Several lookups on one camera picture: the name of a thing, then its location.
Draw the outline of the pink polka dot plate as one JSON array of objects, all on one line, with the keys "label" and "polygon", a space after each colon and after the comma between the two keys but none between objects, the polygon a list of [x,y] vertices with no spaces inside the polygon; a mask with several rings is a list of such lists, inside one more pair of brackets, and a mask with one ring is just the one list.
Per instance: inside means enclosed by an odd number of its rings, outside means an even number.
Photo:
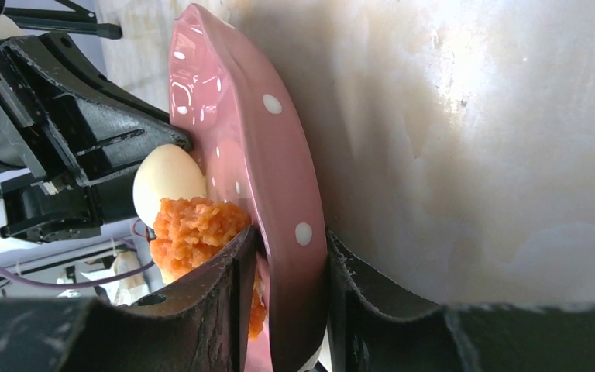
[{"label": "pink polka dot plate", "polygon": [[187,130],[210,198],[245,208],[263,237],[267,322],[248,371],[306,371],[327,319],[327,243],[311,153],[279,74],[240,31],[198,4],[174,21],[172,125]]}]

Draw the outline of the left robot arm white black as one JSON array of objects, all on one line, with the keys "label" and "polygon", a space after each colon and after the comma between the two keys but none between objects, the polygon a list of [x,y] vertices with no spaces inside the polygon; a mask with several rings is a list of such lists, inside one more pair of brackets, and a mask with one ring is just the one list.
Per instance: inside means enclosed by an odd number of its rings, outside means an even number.
[{"label": "left robot arm white black", "polygon": [[110,82],[73,34],[117,40],[72,1],[58,10],[0,1],[0,253],[98,236],[131,219],[134,175],[151,153],[192,149],[168,114]]}]

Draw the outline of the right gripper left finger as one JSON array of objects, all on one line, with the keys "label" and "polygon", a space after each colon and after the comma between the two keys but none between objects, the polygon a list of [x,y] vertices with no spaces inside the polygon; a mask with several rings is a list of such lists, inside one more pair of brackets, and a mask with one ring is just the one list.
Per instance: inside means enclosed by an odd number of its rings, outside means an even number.
[{"label": "right gripper left finger", "polygon": [[256,229],[131,305],[0,299],[0,371],[241,371]]}]

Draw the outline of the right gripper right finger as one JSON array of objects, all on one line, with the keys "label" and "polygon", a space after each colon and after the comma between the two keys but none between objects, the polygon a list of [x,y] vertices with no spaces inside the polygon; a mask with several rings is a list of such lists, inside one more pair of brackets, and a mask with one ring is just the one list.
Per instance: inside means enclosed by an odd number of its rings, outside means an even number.
[{"label": "right gripper right finger", "polygon": [[438,305],[327,243],[336,371],[595,371],[595,303]]}]

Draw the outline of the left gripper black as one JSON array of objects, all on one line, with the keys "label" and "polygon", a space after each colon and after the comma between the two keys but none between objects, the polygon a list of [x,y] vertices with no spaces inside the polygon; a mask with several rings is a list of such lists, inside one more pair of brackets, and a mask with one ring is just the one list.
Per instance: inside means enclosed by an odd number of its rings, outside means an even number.
[{"label": "left gripper black", "polygon": [[133,172],[193,147],[169,115],[112,83],[65,33],[0,40],[0,238],[97,236],[135,215]]}]

